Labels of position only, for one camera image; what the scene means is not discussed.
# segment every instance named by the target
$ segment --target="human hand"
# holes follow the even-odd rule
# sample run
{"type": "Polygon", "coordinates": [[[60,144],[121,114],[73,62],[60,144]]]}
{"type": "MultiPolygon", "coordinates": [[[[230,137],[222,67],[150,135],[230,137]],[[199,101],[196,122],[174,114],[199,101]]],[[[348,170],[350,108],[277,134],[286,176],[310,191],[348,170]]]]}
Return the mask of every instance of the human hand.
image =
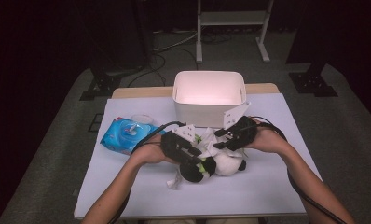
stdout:
{"type": "Polygon", "coordinates": [[[161,135],[154,135],[146,142],[146,144],[135,150],[130,159],[137,160],[141,164],[160,163],[162,161],[176,163],[174,160],[165,156],[160,147],[160,142],[161,135]]]}
{"type": "MultiPolygon", "coordinates": [[[[260,123],[257,119],[252,119],[257,124],[260,123]]],[[[252,143],[246,147],[252,147],[263,152],[282,154],[284,150],[292,148],[287,141],[285,141],[276,132],[269,127],[257,127],[257,134],[252,143]]]]}

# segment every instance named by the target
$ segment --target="human arm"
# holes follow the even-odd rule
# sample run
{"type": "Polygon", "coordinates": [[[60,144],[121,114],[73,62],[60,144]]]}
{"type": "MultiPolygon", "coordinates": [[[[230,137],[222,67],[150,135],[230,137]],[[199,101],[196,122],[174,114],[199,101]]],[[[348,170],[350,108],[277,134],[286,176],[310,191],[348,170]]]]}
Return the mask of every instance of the human arm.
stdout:
{"type": "Polygon", "coordinates": [[[108,223],[126,200],[139,169],[143,165],[162,161],[174,162],[165,157],[160,145],[154,144],[160,142],[159,134],[152,137],[149,142],[151,144],[141,146],[128,158],[115,179],[89,209],[81,223],[108,223]]]}
{"type": "MultiPolygon", "coordinates": [[[[252,147],[268,153],[277,153],[287,166],[290,176],[299,188],[313,201],[345,221],[354,223],[353,218],[335,194],[314,174],[298,152],[277,133],[269,128],[259,127],[252,147]]],[[[319,209],[302,199],[310,223],[336,223],[319,209]]]]}

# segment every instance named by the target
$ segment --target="white plastic bin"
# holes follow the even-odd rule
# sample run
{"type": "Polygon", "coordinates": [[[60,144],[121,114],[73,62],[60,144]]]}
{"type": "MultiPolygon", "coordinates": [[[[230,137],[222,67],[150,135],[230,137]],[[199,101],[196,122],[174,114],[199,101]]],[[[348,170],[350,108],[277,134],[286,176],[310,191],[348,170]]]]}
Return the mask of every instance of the white plastic bin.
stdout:
{"type": "Polygon", "coordinates": [[[224,112],[245,103],[246,90],[237,72],[184,71],[176,75],[172,97],[177,120],[222,128],[224,112]]]}

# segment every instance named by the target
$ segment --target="black curtain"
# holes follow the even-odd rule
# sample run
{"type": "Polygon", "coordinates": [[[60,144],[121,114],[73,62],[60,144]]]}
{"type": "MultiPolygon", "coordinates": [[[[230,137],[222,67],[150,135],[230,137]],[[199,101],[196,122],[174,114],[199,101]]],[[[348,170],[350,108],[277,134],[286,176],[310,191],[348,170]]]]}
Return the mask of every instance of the black curtain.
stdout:
{"type": "Polygon", "coordinates": [[[91,43],[71,1],[0,1],[0,216],[91,43]]]}
{"type": "MultiPolygon", "coordinates": [[[[197,29],[197,0],[150,0],[149,14],[154,30],[197,29]]],[[[265,10],[268,0],[201,0],[202,11],[265,10]]],[[[298,28],[306,0],[275,0],[268,29],[294,31],[298,28]]]]}
{"type": "Polygon", "coordinates": [[[326,61],[371,113],[371,0],[309,1],[287,63],[326,61]]]}

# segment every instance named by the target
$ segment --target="blue package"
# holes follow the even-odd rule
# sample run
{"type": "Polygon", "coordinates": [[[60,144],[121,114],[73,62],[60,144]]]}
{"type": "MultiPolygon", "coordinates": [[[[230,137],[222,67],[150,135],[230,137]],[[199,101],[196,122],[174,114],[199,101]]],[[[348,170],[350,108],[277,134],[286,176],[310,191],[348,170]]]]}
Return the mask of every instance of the blue package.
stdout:
{"type": "Polygon", "coordinates": [[[136,144],[157,128],[151,124],[118,117],[104,134],[101,144],[115,152],[130,155],[136,144]]]}

